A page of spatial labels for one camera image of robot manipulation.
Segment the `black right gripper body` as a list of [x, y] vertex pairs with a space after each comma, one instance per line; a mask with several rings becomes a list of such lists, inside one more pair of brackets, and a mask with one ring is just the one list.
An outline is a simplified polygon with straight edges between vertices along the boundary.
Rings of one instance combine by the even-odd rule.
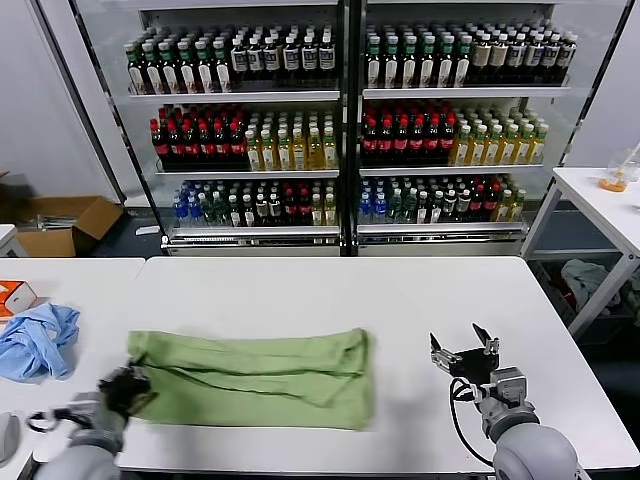
[[476, 348], [455, 353], [449, 364], [449, 374], [482, 385], [490, 382], [491, 373], [498, 368], [498, 353], [486, 353], [484, 348]]

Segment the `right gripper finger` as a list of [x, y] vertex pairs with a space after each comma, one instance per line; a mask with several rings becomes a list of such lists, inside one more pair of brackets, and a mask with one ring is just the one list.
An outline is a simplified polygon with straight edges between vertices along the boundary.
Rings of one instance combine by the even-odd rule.
[[482, 344], [482, 353], [485, 356], [497, 356], [500, 340], [497, 337], [492, 337], [486, 329], [476, 323], [473, 323], [472, 327]]
[[433, 333], [430, 338], [430, 358], [431, 361], [443, 371], [452, 371], [461, 364], [462, 357], [444, 349]]

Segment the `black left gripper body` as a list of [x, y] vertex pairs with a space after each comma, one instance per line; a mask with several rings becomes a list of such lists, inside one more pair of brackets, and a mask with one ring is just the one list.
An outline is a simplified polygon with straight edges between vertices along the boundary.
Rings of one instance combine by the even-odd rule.
[[151, 382], [139, 368], [118, 368], [99, 381], [106, 407], [118, 414], [133, 414], [148, 399]]

